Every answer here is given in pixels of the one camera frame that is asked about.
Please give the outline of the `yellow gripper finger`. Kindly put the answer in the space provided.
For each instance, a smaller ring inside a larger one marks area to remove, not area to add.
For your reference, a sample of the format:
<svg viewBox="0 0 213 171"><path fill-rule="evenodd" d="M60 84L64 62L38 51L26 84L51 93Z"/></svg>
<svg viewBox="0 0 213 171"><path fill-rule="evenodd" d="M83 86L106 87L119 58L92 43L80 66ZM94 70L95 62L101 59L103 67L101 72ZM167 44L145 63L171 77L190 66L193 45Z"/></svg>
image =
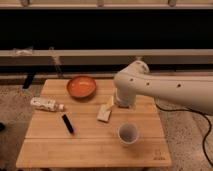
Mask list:
<svg viewBox="0 0 213 171"><path fill-rule="evenodd" d="M114 106L114 97L111 96L106 103L106 109L111 110L113 106Z"/></svg>

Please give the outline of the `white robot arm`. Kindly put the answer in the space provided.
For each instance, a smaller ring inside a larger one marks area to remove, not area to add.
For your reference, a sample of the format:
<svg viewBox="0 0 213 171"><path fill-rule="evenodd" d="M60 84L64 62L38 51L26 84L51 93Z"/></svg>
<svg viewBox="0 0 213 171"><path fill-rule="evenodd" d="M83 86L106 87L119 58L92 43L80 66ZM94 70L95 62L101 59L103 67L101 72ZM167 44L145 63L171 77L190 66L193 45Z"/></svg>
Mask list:
<svg viewBox="0 0 213 171"><path fill-rule="evenodd" d="M136 60L115 74L114 85L114 103L120 107L145 95L213 115L213 76L151 75L148 65Z"/></svg>

